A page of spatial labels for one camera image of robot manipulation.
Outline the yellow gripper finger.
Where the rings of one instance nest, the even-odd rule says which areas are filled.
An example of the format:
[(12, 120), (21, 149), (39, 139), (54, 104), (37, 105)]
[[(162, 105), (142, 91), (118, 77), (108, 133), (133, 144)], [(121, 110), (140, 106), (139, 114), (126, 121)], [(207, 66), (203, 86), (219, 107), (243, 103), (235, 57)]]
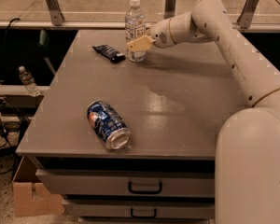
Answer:
[(128, 42), (126, 44), (126, 48), (132, 52), (149, 50), (154, 42), (155, 39), (153, 39), (150, 35), (143, 35)]

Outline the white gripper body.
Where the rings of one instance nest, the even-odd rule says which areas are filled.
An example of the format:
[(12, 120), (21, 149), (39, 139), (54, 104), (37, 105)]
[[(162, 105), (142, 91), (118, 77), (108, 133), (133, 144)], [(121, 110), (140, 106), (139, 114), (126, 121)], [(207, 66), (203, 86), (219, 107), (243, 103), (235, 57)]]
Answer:
[(156, 23), (150, 29), (150, 35), (154, 39), (154, 45), (157, 48), (165, 49), (172, 47), (175, 42), (173, 41), (170, 33), (170, 20), (163, 20)]

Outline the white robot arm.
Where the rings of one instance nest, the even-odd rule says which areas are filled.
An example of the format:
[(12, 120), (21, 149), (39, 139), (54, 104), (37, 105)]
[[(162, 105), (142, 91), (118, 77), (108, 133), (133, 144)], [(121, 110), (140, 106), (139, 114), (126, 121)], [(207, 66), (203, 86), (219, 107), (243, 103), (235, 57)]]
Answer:
[(244, 106), (217, 138), (215, 224), (280, 224), (280, 71), (232, 25), (222, 1), (198, 0), (127, 48), (208, 41), (230, 68)]

